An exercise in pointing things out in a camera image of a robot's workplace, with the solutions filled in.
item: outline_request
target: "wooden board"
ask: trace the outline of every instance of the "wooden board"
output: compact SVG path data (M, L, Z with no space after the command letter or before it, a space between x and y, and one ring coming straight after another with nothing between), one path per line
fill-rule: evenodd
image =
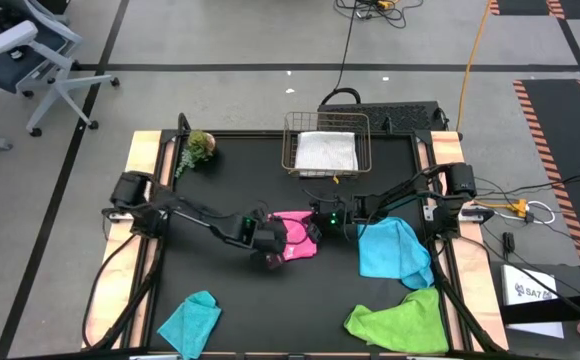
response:
M152 173L159 148L160 131L136 132L130 148L126 170L139 170ZM432 132L433 149L437 164L449 162L463 162L463 153L459 138L455 132ZM164 174L169 173L172 163L174 146L169 144L164 159ZM419 156L422 165L427 166L427 154L424 146L419 146ZM114 224L110 230L110 242L106 247L104 259L114 251L125 239L128 238L130 222ZM482 242L481 230L477 224L461 223L461 235ZM479 321L492 339L499 346L507 349L506 339L499 305L494 292L494 284L490 274L488 257L484 249L468 241L457 239L453 243L456 262L461 281L461 290L464 301L475 318ZM91 343L96 342L105 334L110 325L117 318L119 312L128 301L132 276L137 261L139 241L133 241L124 249L117 258L110 262L108 268L102 274L101 280L95 292L90 316L88 318L87 334ZM149 245L146 268L150 266L154 242ZM446 270L444 259L440 259L442 268ZM445 299L448 309L450 333L455 349L461 347L461 334L457 323L457 313L450 302ZM142 302L134 319L133 333L131 334L131 346L138 346L141 339L141 331L145 321L146 301ZM480 349L478 343L473 340L474 349Z

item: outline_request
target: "lime green towel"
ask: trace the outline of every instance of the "lime green towel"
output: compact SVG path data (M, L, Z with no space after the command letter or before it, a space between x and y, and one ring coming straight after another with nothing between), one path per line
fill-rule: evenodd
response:
M439 292L428 288L408 294L401 305L372 312L355 306L343 326L368 345L398 352L445 353L448 342L439 313Z

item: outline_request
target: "wire basket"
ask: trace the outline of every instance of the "wire basket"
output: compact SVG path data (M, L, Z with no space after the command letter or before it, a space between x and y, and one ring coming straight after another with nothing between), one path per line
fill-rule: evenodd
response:
M296 167L299 134L306 132L343 132L354 134L356 169L350 168L298 168ZM370 120L364 114L289 112L283 127L281 166L292 176L357 176L370 171Z

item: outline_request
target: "chair wheel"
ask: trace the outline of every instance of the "chair wheel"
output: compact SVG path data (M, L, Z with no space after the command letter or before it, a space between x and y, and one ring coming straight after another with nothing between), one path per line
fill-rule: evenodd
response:
M70 70L71 71L80 71L83 70L83 67L81 67L81 64L75 60L72 62L72 66L70 66Z

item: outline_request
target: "gray chair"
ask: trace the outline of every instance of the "gray chair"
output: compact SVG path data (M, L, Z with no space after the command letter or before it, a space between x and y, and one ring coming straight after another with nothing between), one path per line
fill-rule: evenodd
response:
M26 130L32 136L41 136L37 124L60 97L90 129L97 129L98 123L83 113L68 91L108 81L116 87L119 80L112 79L110 75L69 79L70 70L75 64L71 54L83 41L81 36L65 26L65 20L56 18L36 0L0 0L0 6L14 7L28 19L0 34L0 88L32 98L34 87L49 87L28 121ZM22 60L14 61L6 52L19 46L26 46L27 51Z

